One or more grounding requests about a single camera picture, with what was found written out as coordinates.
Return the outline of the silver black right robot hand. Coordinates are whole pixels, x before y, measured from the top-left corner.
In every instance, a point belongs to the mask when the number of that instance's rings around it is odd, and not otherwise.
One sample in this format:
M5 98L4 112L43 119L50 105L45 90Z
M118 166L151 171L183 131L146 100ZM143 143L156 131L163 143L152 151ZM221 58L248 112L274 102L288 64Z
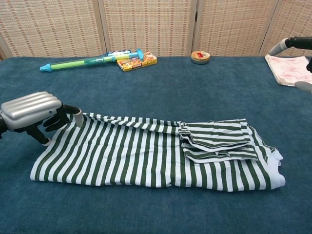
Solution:
M269 51L265 60L279 85L296 87L310 94L312 92L312 61L304 56L295 58L276 56L291 47L310 50L312 38L285 38Z

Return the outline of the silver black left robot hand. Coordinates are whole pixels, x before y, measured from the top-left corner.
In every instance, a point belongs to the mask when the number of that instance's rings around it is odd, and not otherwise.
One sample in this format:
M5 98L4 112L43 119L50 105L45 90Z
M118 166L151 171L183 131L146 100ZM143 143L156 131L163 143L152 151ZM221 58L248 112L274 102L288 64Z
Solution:
M75 106L63 104L56 96L46 91L32 93L11 101L0 108L0 132L26 132L43 146L51 142L39 129L54 131L69 122L67 114L72 114L76 125L82 127L82 110Z

